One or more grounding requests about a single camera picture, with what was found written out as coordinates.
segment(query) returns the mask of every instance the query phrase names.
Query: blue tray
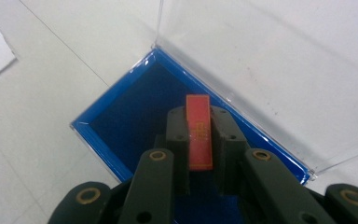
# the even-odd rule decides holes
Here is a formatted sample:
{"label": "blue tray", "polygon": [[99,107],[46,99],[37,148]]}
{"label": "blue tray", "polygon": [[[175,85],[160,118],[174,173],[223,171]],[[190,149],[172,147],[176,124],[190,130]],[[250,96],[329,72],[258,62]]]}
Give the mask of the blue tray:
{"label": "blue tray", "polygon": [[[121,181],[131,178],[142,153],[165,133],[169,110],[184,105],[186,95],[209,94],[211,104],[228,110],[251,147],[281,158],[301,184],[308,169],[242,117],[161,49],[153,49],[73,123],[80,136]],[[177,223],[242,223],[237,198],[219,196],[209,172],[190,175],[191,196],[175,198]]]}

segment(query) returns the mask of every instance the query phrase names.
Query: blue box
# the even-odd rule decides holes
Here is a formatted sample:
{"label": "blue box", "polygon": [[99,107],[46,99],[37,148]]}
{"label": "blue box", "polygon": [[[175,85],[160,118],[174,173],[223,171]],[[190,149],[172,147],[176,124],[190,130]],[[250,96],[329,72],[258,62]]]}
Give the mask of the blue box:
{"label": "blue box", "polygon": [[[225,108],[251,147],[275,153],[304,184],[308,169],[242,117],[161,49],[153,49],[71,125],[120,181],[132,177],[142,153],[165,133],[169,110],[185,105],[187,94],[209,94]],[[191,196],[175,198],[177,223],[242,223],[235,196],[219,196],[209,172],[190,175]]]}

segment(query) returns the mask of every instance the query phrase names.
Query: clear plastic lid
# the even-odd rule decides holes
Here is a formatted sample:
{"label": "clear plastic lid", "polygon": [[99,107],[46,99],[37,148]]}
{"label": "clear plastic lid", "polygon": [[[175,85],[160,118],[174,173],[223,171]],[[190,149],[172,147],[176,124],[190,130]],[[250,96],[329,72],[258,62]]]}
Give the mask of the clear plastic lid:
{"label": "clear plastic lid", "polygon": [[316,174],[358,157],[358,2],[161,1],[156,45]]}

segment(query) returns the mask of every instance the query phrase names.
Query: transparent plastic box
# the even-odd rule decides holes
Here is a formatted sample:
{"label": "transparent plastic box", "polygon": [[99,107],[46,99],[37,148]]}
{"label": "transparent plastic box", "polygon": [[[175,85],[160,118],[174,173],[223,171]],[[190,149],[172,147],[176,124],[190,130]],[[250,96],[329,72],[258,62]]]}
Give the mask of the transparent plastic box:
{"label": "transparent plastic box", "polygon": [[[187,93],[210,94],[302,184],[358,158],[357,2],[133,6],[158,12],[135,15],[156,30],[151,51],[72,123],[118,179],[131,177],[148,149],[140,146],[152,146],[164,113]],[[222,204],[233,208],[235,200]]]}

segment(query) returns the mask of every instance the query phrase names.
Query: red rectangular object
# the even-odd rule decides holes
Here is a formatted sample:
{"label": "red rectangular object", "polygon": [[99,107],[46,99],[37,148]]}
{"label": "red rectangular object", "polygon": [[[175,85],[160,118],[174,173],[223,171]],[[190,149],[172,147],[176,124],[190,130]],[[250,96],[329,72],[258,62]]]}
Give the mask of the red rectangular object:
{"label": "red rectangular object", "polygon": [[186,119],[190,139],[190,171],[212,170],[211,108],[209,95],[188,95],[186,97]]}

